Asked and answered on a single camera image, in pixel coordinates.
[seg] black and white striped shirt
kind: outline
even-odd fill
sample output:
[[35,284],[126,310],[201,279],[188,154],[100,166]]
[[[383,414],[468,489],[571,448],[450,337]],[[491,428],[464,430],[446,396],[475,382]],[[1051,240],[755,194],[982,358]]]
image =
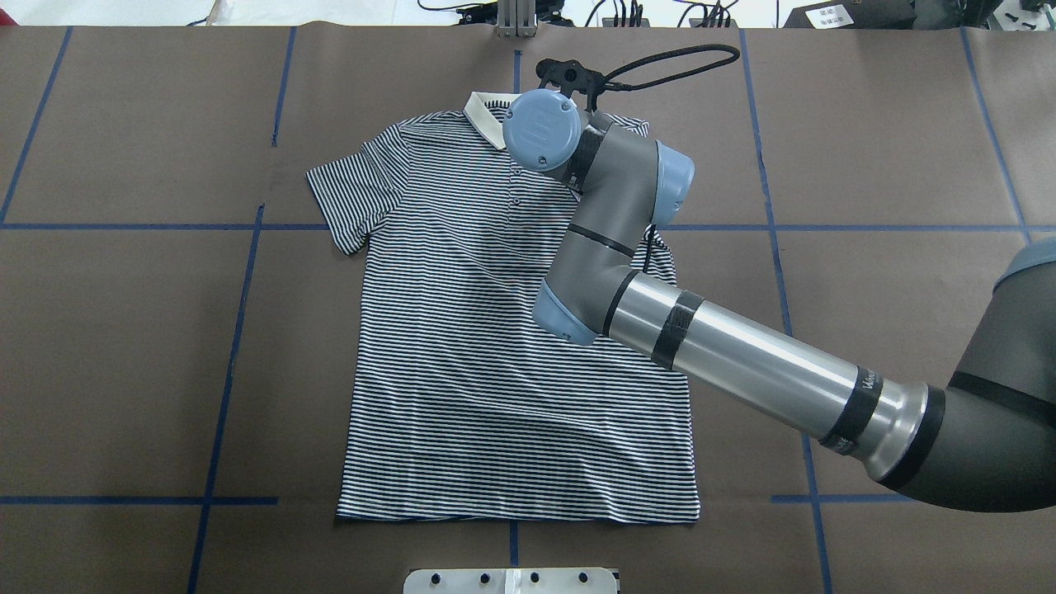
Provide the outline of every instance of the black and white striped shirt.
[[[695,521],[686,378],[531,319],[577,201],[503,150],[504,98],[395,124],[307,174],[337,245],[370,238],[337,514]],[[647,272],[674,283],[650,241]]]

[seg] blue joint cap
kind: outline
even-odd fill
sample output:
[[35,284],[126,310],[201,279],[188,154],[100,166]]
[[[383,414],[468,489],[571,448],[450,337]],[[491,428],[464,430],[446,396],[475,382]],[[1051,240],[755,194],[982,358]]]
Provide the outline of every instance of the blue joint cap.
[[543,330],[559,338],[564,338],[574,345],[589,345],[598,334],[586,327],[580,318],[572,315],[568,308],[550,291],[543,281],[543,286],[535,296],[535,307],[531,310],[531,318]]
[[576,152],[582,131],[576,103],[550,89],[534,89],[517,97],[503,123],[510,156],[530,171],[564,165]]
[[696,167],[693,160],[657,141],[657,200],[653,206],[653,222],[666,225],[675,220],[690,193]]
[[1020,249],[1019,254],[1016,254],[1016,257],[1012,259],[1012,263],[1008,264],[1008,270],[994,283],[994,291],[997,291],[1004,279],[1012,275],[1050,262],[1056,262],[1056,237],[1036,241]]

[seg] black band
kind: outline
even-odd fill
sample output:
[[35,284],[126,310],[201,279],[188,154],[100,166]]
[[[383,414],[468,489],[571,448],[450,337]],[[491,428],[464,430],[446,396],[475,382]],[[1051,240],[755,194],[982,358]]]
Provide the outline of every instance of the black band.
[[847,456],[854,451],[859,445],[859,438],[862,437],[866,425],[872,419],[873,411],[876,410],[880,391],[883,389],[884,378],[879,373],[860,367],[857,378],[854,380],[854,389],[851,390],[851,395],[847,398],[843,412],[840,413],[840,417],[829,429],[828,434],[818,440],[817,443],[841,456]]
[[949,379],[949,387],[970,392],[998,406],[1056,427],[1056,405],[1010,388],[1004,384],[991,382],[963,371],[955,371],[954,376]]
[[619,252],[620,254],[623,254],[627,258],[634,258],[635,257],[635,250],[634,249],[627,247],[626,245],[620,243],[619,241],[615,241],[615,240],[608,239],[607,237],[605,237],[605,236],[603,236],[601,234],[595,233],[595,231],[592,231],[592,230],[590,230],[590,229],[588,229],[586,227],[581,227],[581,226],[577,225],[576,223],[568,223],[568,230],[572,231],[573,234],[582,235],[583,237],[585,237],[585,238],[587,238],[589,240],[597,241],[598,243],[604,245],[605,247],[608,247],[609,249],[616,249],[617,252]]
[[685,339],[685,333],[690,330],[693,315],[697,313],[697,309],[703,302],[703,297],[689,291],[683,291],[678,296],[675,307],[667,312],[667,319],[663,322],[660,336],[657,336],[656,345],[653,346],[653,363],[664,369],[674,367],[675,355],[678,354],[678,348]]
[[921,419],[921,426],[917,428],[917,434],[910,442],[906,453],[902,460],[891,468],[886,477],[881,479],[880,484],[891,490],[899,490],[906,486],[906,483],[917,476],[924,460],[935,445],[935,439],[939,437],[939,429],[942,427],[942,417],[946,414],[946,392],[935,386],[927,387],[927,405],[924,409],[924,416]]
[[596,114],[590,118],[590,123],[580,134],[580,144],[576,146],[576,152],[568,160],[562,183],[577,191],[582,191],[583,180],[590,172],[595,156],[598,155],[598,147],[605,140],[605,134],[612,126],[612,118],[605,114]]
[[623,299],[623,294],[636,276],[638,276],[638,271],[633,270],[627,273],[627,276],[623,277],[620,287],[616,290],[616,295],[612,296],[612,301],[608,304],[608,312],[605,313],[605,323],[601,328],[602,336],[608,336],[608,329],[612,326],[612,316],[616,315],[616,309],[620,305],[620,299]]

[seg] white mounting plate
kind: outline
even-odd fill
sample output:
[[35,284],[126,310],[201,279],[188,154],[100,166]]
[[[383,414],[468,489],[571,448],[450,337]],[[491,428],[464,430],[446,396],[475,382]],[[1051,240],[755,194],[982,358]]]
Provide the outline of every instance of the white mounting plate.
[[[532,574],[539,575],[532,581]],[[586,581],[580,579],[585,574]],[[480,576],[487,575],[487,581]],[[620,582],[604,568],[416,570],[403,594],[619,594]]]

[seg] white floor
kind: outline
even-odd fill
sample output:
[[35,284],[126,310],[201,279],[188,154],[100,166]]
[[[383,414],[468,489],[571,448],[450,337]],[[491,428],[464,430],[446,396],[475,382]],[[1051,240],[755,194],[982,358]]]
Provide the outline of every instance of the white floor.
[[[597,0],[565,0],[565,17],[582,25]],[[821,0],[780,2],[781,21],[795,6]],[[218,3],[216,24],[301,24],[328,20],[343,24],[451,24],[453,12],[432,13],[418,7],[415,0],[0,0],[0,7],[20,24],[36,25],[184,25],[206,18]],[[422,0],[427,6],[461,3],[459,0]],[[593,19],[612,16],[617,0],[606,0]],[[653,26],[675,26],[687,4],[673,0],[647,0],[644,16]],[[733,18],[743,27],[773,27],[776,21],[774,0],[739,0],[731,8]],[[699,16],[694,8],[691,17]]]

